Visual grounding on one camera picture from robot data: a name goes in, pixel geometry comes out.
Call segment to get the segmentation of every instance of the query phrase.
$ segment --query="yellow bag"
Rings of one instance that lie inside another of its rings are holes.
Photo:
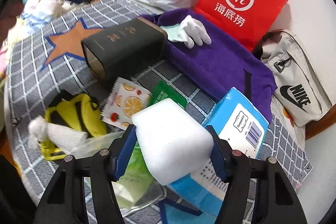
[[[100,109],[95,98],[86,93],[72,95],[62,90],[50,103],[44,114],[47,122],[87,132],[89,138],[107,133],[106,123],[100,120]],[[41,144],[41,153],[46,160],[61,160],[66,155],[49,139]]]

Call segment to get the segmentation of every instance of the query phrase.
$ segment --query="green packet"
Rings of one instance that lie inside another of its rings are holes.
[[[180,107],[185,109],[187,100],[177,93],[171,86],[167,85],[164,81],[160,81],[152,92],[152,97],[148,106],[154,105],[164,99],[170,98],[176,102]]]
[[[131,208],[143,197],[153,181],[140,146],[136,143],[125,174],[117,182],[112,182],[118,205],[121,208]]]

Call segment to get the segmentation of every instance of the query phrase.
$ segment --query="gray cloth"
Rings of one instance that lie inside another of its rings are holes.
[[[84,19],[88,28],[108,27],[145,13],[150,14],[151,11],[132,0],[101,0],[53,20],[40,31],[14,46],[7,68],[7,99],[11,119],[6,121],[6,130],[10,135],[9,139],[12,140],[15,158],[18,158],[21,171],[27,179],[24,181],[25,186],[32,189],[30,193],[33,200],[41,198],[57,169],[57,164],[45,161],[39,150],[28,148],[29,121],[38,115],[43,115],[49,103],[62,89],[72,94],[87,92],[100,101],[106,99],[110,92],[93,77],[85,61],[73,57],[64,55],[41,70],[48,53],[53,49],[44,36],[66,31],[80,17]],[[199,123],[215,107],[213,100],[166,61],[149,67],[131,80],[150,91],[160,80],[164,80],[187,99],[186,111]],[[260,158],[265,159],[271,155],[279,160],[294,189],[298,191],[301,181],[309,173],[311,166],[305,157],[305,152],[294,143],[279,120],[274,117],[268,127]],[[251,221],[255,180],[251,181],[250,192],[244,223]],[[91,190],[88,185],[85,193],[90,223],[96,223]],[[168,190],[168,198],[177,200],[179,197]],[[157,205],[151,205],[125,218],[125,222],[131,224],[157,224],[159,221],[160,210]]]

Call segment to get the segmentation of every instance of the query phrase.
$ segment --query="barcode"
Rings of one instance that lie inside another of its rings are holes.
[[[246,135],[246,139],[254,147],[254,149],[257,148],[260,136],[261,136],[261,130],[257,127],[257,125],[254,122],[252,122],[251,128]]]

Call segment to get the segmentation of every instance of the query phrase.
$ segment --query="gray bag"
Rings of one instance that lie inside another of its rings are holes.
[[[261,60],[273,72],[275,96],[297,126],[320,120],[332,103],[300,40],[287,30],[270,32],[264,40]]]

